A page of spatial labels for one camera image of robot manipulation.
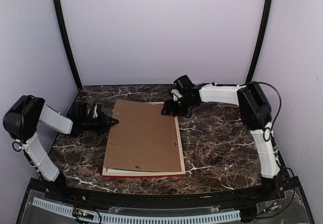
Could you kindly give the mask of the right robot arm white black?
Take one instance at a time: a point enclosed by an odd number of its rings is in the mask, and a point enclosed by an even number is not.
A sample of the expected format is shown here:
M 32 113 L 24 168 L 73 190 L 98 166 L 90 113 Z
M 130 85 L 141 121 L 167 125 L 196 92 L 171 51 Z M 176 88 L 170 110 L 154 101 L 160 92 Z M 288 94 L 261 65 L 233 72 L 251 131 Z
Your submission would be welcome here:
M 201 103 L 226 103 L 239 107 L 242 124 L 250 131 L 260 160 L 260 174 L 274 179 L 280 172 L 277 150 L 273 140 L 271 105 L 261 88 L 261 82 L 245 84 L 194 84 L 187 75 L 174 81 L 169 90 L 170 99 L 164 101 L 161 114 L 190 117 L 194 107 Z

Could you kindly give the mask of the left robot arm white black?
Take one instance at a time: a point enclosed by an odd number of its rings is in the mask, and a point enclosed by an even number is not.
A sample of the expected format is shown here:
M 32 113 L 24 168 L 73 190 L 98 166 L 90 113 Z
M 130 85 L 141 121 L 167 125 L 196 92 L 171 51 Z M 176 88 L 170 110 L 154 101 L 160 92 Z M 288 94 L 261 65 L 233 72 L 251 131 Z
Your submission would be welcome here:
M 57 182 L 51 193 L 60 201 L 71 198 L 71 190 L 59 181 L 65 177 L 50 159 L 43 148 L 37 133 L 39 124 L 43 124 L 58 133 L 74 138 L 84 132 L 102 135 L 119 121 L 107 116 L 100 104 L 88 104 L 84 101 L 72 103 L 66 116 L 46 104 L 45 99 L 33 95 L 21 96 L 7 111 L 3 118 L 4 129 L 14 139 L 16 152 L 23 151 L 31 166 L 48 182 Z

